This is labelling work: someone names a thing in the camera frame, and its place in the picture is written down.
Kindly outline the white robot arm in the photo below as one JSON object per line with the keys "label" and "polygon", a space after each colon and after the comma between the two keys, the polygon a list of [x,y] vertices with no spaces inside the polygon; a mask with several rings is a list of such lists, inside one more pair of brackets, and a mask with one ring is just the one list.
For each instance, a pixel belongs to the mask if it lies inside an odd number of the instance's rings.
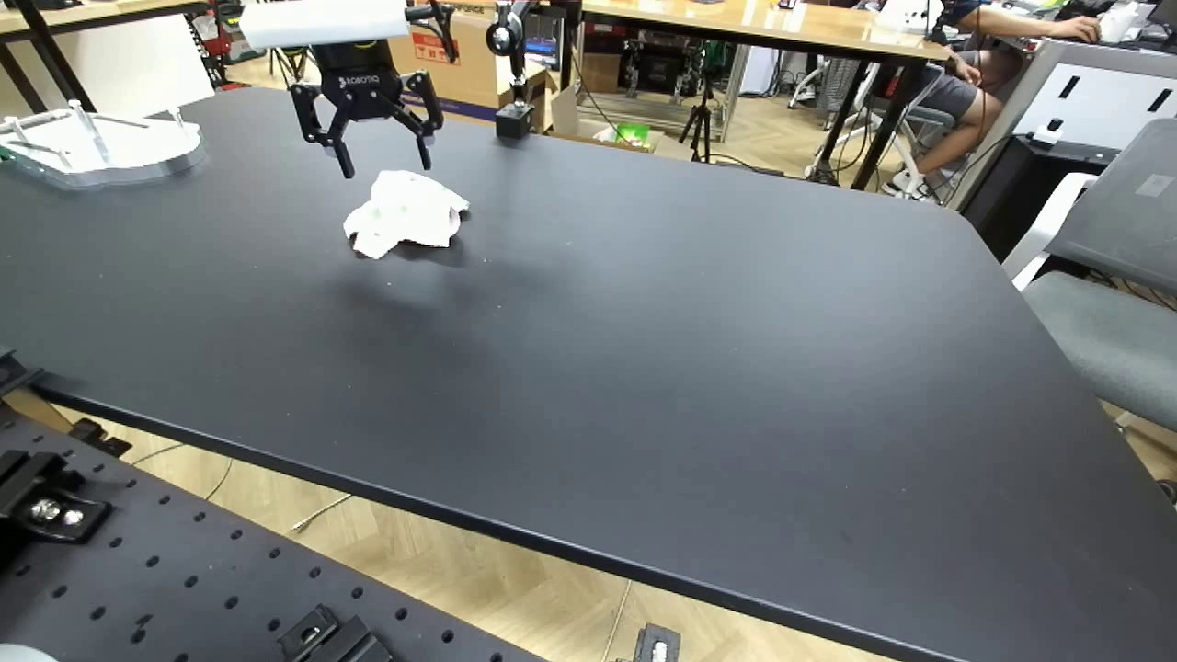
{"label": "white robot arm", "polygon": [[422,25],[454,49],[454,13],[439,0],[249,0],[240,30],[253,53],[303,53],[319,82],[303,74],[286,82],[306,143],[335,156],[343,177],[352,177],[347,127],[394,119],[417,136],[419,167],[432,167],[432,136],[444,127],[426,74],[403,79],[392,40]]}

